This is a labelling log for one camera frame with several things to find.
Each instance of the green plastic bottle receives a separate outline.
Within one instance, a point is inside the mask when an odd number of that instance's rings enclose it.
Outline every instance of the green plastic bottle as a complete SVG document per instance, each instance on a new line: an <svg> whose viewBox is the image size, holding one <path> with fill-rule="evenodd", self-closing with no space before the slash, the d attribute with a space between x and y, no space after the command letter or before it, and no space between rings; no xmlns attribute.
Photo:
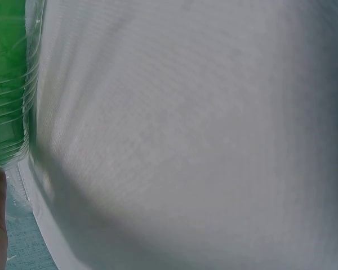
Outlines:
<svg viewBox="0 0 338 270"><path fill-rule="evenodd" d="M0 0L0 165L26 140L24 107L28 100L25 0Z"/></svg>

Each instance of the fabric texture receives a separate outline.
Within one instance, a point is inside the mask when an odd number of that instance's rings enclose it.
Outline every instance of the fabric texture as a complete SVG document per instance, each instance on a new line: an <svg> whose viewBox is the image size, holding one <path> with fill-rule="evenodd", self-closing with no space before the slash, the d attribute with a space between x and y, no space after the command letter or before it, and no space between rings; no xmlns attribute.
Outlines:
<svg viewBox="0 0 338 270"><path fill-rule="evenodd" d="M59 269L338 269L338 0L50 0L40 72Z"/></svg>

